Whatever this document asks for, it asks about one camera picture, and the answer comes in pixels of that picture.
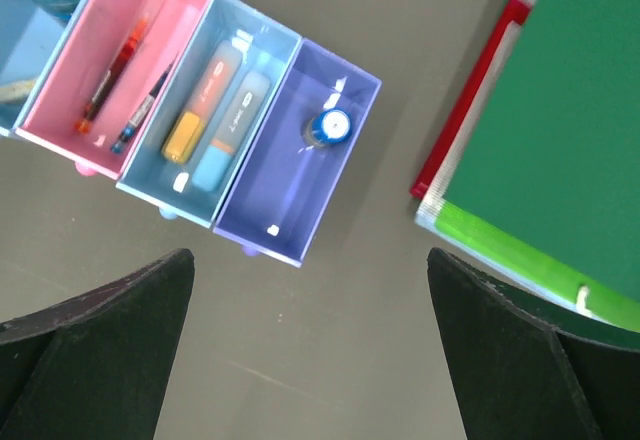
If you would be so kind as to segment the light green folder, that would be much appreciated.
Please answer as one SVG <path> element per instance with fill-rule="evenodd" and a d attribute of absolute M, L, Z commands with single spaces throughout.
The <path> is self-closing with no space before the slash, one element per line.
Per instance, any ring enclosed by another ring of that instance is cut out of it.
<path fill-rule="evenodd" d="M 638 301 L 450 202 L 423 199 L 415 221 L 548 301 L 591 319 L 633 332 L 639 330 Z"/>

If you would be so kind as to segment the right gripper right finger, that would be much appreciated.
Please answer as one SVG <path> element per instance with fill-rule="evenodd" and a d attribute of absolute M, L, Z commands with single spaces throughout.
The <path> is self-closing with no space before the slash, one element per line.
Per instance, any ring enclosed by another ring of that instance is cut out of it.
<path fill-rule="evenodd" d="M 438 248 L 429 289 L 470 439 L 636 439 L 639 335 Z"/>

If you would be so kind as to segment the pink plastic tray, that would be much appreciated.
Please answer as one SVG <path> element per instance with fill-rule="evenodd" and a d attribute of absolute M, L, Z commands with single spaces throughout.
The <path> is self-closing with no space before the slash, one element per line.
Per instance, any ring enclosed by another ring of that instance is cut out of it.
<path fill-rule="evenodd" d="M 165 92 L 212 1 L 82 0 L 16 134 L 73 161 L 84 175 L 118 179 L 151 120 L 139 108 L 147 96 Z M 131 60 L 80 132 L 86 108 L 137 26 L 144 30 Z"/>

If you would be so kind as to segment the blue cap bottle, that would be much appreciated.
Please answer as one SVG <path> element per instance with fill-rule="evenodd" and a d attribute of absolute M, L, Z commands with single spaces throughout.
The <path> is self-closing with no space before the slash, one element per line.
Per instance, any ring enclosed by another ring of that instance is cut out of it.
<path fill-rule="evenodd" d="M 306 124 L 303 133 L 305 142 L 311 147 L 338 145 L 351 136 L 351 116 L 339 108 L 323 111 Z"/>

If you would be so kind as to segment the red pen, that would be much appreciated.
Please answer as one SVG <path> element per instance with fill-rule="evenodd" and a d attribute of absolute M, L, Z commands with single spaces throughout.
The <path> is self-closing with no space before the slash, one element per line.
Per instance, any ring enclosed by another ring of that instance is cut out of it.
<path fill-rule="evenodd" d="M 95 92 L 84 107 L 81 119 L 75 124 L 74 129 L 76 132 L 86 134 L 91 130 L 95 119 L 100 114 L 112 90 L 144 41 L 164 2 L 165 0 L 143 1 L 126 38 L 119 46 Z"/>

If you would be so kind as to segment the light blue tray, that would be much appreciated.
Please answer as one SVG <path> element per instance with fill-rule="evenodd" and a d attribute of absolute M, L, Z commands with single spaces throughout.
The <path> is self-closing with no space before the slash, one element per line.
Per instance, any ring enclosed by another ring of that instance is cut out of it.
<path fill-rule="evenodd" d="M 10 137 L 39 93 L 88 0 L 57 16 L 33 0 L 1 0 L 1 85 L 36 78 L 23 102 L 1 104 L 1 135 Z"/>
<path fill-rule="evenodd" d="M 243 53 L 243 61 L 189 160 L 183 165 L 170 162 L 162 148 L 213 52 L 225 40 Z M 118 188 L 156 205 L 168 219 L 183 217 L 212 227 L 301 40 L 294 30 L 240 0 L 213 0 L 160 95 Z M 201 190 L 192 183 L 194 171 L 250 71 L 270 79 L 269 91 L 218 188 Z"/>

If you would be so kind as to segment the dark green binder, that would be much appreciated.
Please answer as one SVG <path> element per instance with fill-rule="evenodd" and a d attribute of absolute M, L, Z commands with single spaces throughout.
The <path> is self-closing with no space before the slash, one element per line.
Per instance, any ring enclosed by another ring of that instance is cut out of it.
<path fill-rule="evenodd" d="M 639 0 L 538 0 L 446 200 L 639 296 Z"/>

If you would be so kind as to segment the purple plastic tray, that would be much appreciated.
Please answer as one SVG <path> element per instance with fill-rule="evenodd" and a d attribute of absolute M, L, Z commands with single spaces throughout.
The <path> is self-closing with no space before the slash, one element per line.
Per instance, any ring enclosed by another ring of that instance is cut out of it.
<path fill-rule="evenodd" d="M 244 249 L 299 267 L 382 82 L 309 39 L 302 41 L 214 223 Z M 303 131 L 323 111 L 352 120 L 338 145 L 309 146 Z"/>

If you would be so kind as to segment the blue pen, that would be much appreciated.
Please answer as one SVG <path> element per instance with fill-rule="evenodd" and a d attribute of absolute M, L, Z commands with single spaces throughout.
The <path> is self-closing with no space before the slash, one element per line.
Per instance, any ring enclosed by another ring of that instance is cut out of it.
<path fill-rule="evenodd" d="M 171 62 L 166 66 L 162 74 L 158 77 L 150 91 L 144 96 L 136 110 L 129 117 L 123 129 L 120 131 L 118 137 L 110 147 L 110 152 L 115 155 L 121 155 L 125 148 L 133 141 L 141 126 L 149 116 L 151 109 L 159 97 L 167 78 L 177 57 L 174 57 Z"/>

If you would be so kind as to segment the red folder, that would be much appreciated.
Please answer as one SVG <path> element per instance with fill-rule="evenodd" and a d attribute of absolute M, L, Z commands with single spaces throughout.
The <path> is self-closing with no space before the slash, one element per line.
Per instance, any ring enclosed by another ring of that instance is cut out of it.
<path fill-rule="evenodd" d="M 431 152 L 418 173 L 409 193 L 412 197 L 422 199 L 431 181 L 442 164 L 452 142 L 469 111 L 472 101 L 488 72 L 495 52 L 500 45 L 508 26 L 521 26 L 526 21 L 533 4 L 527 0 L 508 0 L 479 55 L 447 121 L 445 122 Z"/>

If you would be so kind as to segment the small grey eraser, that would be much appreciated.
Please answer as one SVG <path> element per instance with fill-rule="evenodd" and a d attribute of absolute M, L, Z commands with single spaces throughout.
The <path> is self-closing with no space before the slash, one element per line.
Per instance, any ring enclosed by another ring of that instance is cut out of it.
<path fill-rule="evenodd" d="M 0 103 L 12 104 L 26 100 L 33 90 L 37 79 L 20 80 L 0 86 Z"/>

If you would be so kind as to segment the blue grey eraser stick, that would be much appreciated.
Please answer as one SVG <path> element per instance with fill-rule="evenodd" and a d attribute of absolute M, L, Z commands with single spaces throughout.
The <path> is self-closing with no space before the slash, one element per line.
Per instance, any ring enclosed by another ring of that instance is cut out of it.
<path fill-rule="evenodd" d="M 215 191 L 226 175 L 271 86 L 257 71 L 242 80 L 192 177 L 195 187 Z"/>

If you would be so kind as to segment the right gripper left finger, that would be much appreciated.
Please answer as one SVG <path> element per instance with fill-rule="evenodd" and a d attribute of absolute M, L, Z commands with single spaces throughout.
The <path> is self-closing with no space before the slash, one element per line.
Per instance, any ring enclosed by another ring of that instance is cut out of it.
<path fill-rule="evenodd" d="M 2 322 L 2 438 L 153 438 L 194 279 L 178 249 Z"/>

